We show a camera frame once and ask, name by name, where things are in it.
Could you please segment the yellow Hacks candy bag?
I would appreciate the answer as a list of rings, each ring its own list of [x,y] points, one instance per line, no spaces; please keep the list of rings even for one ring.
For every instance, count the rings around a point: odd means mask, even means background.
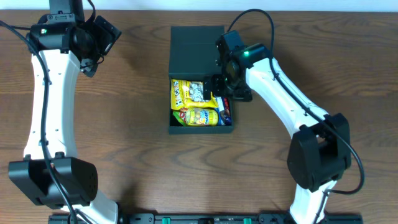
[[[217,108],[218,103],[213,95],[205,99],[203,83],[188,80],[171,80],[170,107],[172,110],[183,108]]]

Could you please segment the blue Oreo cookie pack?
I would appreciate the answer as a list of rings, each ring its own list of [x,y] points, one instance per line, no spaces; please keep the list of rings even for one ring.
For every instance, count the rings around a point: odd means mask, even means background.
[[[222,97],[217,96],[216,101],[218,104],[217,112],[218,112],[218,126],[226,126],[226,118],[224,116],[225,108],[223,104]]]

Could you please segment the dark green lidded box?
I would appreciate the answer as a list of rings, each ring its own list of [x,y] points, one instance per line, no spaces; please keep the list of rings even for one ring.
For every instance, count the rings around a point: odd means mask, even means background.
[[[224,26],[172,26],[170,35],[169,90],[172,79],[203,82],[221,74],[216,41]],[[183,126],[169,106],[169,134],[229,134],[234,121],[224,126]]]

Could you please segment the purple Dairy Milk bar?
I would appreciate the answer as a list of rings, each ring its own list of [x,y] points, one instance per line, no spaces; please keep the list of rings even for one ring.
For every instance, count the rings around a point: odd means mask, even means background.
[[[232,117],[231,117],[231,113],[229,110],[229,104],[228,104],[228,100],[224,97],[222,97],[223,99],[223,104],[224,104],[224,108],[225,108],[225,112],[224,112],[224,116],[226,118],[226,125],[231,125],[232,124]]]

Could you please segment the green Haribo gummy bag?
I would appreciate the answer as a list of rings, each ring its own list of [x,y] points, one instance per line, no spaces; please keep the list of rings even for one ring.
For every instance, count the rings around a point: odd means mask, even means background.
[[[185,112],[184,111],[173,111],[172,112],[174,118],[182,125],[182,126],[187,126],[186,120],[185,120]]]

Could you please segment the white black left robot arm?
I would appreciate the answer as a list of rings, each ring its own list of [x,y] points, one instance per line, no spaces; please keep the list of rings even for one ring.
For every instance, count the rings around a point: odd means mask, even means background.
[[[24,155],[9,163],[9,178],[34,205],[65,211],[66,223],[121,223],[96,167],[78,157],[74,134],[78,75],[92,77],[121,32],[97,14],[85,17],[81,1],[49,6],[21,36],[32,55],[34,100]]]

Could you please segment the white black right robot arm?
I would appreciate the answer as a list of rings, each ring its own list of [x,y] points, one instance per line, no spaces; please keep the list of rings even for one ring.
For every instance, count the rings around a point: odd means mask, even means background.
[[[296,182],[289,213],[295,223],[320,223],[337,181],[351,166],[348,121],[329,115],[309,100],[285,75],[263,44],[244,45],[235,30],[215,42],[221,68],[208,88],[215,96],[250,102],[256,92],[287,129],[291,143],[287,166]]]

